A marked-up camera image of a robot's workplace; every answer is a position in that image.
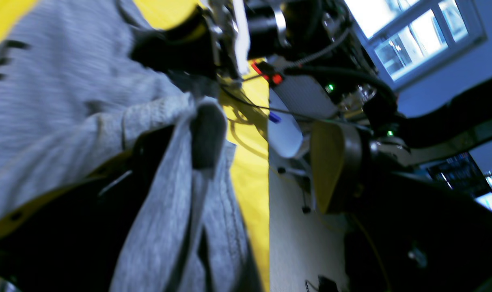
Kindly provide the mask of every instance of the yellow tablecloth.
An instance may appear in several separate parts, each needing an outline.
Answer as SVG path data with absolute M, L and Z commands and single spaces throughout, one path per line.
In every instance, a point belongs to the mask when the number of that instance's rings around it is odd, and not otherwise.
M 38 0 L 0 0 L 0 41 Z M 171 28 L 185 20 L 198 0 L 135 0 L 144 17 L 155 28 Z M 257 105 L 268 106 L 268 85 L 258 78 L 245 83 L 244 91 Z M 268 144 L 266 112 L 221 96 L 228 116 L 228 140 L 237 144 L 231 177 L 242 210 L 259 272 L 270 290 L 270 232 L 268 198 Z

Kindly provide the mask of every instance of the window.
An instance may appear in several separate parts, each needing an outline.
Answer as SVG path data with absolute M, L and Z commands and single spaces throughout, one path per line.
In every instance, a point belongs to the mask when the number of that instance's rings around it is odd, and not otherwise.
M 480 40 L 473 0 L 344 0 L 358 37 L 399 89 Z

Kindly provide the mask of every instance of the window frame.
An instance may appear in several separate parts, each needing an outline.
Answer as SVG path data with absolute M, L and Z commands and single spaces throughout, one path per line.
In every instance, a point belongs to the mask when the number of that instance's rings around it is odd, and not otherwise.
M 466 26 L 466 30 L 468 31 L 468 35 L 457 42 L 454 41 L 448 22 L 439 7 L 439 3 L 442 1 L 443 0 L 420 0 L 406 11 L 403 11 L 370 38 L 366 37 L 356 18 L 354 18 L 353 28 L 361 45 L 363 45 L 374 65 L 379 70 L 380 78 L 392 89 L 400 90 L 410 85 L 410 83 L 413 83 L 425 74 L 438 69 L 446 62 L 452 60 L 469 48 L 476 46 L 486 38 L 483 25 L 477 13 L 475 0 L 455 0 Z M 376 48 L 429 10 L 432 10 L 434 13 L 448 47 L 429 57 L 426 61 L 420 63 L 416 68 L 405 73 L 397 80 L 393 80 L 380 58 L 376 55 Z

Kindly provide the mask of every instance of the white wall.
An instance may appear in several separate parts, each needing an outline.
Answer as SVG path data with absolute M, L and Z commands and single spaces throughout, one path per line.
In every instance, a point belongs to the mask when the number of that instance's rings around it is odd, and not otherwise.
M 474 0 L 487 39 L 400 91 L 399 110 L 409 117 L 440 107 L 492 77 L 492 0 Z

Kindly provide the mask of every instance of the gray cloth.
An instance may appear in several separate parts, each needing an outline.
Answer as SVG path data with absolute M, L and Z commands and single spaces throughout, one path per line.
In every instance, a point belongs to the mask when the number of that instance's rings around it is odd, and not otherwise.
M 175 124 L 111 290 L 260 290 L 224 114 L 129 59 L 150 30 L 132 0 L 42 0 L 0 44 L 0 218 Z

